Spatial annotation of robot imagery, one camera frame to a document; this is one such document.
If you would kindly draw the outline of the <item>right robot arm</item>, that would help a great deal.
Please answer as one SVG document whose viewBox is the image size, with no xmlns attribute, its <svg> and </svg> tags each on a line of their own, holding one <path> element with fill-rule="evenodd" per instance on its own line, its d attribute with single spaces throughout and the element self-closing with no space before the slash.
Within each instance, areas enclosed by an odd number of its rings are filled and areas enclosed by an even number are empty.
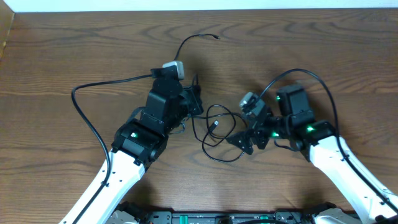
<svg viewBox="0 0 398 224">
<path fill-rule="evenodd" d="M 303 154 L 320 169 L 345 196 L 362 223 L 397 223 L 397 195 L 383 185 L 353 154 L 337 127 L 315 119 L 308 96 L 301 85 L 277 91 L 280 116 L 259 96 L 249 92 L 240 101 L 246 130 L 227 142 L 246 154 L 253 146 L 264 149 L 270 139 L 288 140 L 288 149 Z"/>
</svg>

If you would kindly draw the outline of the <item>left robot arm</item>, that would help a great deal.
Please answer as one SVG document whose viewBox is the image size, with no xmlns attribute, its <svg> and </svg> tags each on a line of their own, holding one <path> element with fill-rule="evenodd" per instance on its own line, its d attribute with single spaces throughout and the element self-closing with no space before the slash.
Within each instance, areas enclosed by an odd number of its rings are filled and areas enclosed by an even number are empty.
<svg viewBox="0 0 398 224">
<path fill-rule="evenodd" d="M 106 223 L 130 188 L 166 148 L 173 129 L 202 114 L 201 88 L 194 78 L 156 78 L 140 118 L 133 113 L 116 131 L 111 150 L 96 177 L 62 223 Z"/>
</svg>

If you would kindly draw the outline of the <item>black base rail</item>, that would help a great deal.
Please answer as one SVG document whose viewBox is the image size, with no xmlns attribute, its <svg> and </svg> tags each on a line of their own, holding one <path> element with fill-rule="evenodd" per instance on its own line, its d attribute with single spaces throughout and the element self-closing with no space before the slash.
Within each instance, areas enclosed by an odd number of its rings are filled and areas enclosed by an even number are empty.
<svg viewBox="0 0 398 224">
<path fill-rule="evenodd" d="M 243 223 L 260 220 L 262 223 L 274 221 L 282 223 L 361 223 L 355 213 L 344 213 L 332 204 L 323 204 L 307 211 L 279 209 L 271 212 L 175 212 L 173 210 L 144 210 L 134 203 L 124 202 L 118 205 L 109 219 L 109 224 L 219 224 Z"/>
</svg>

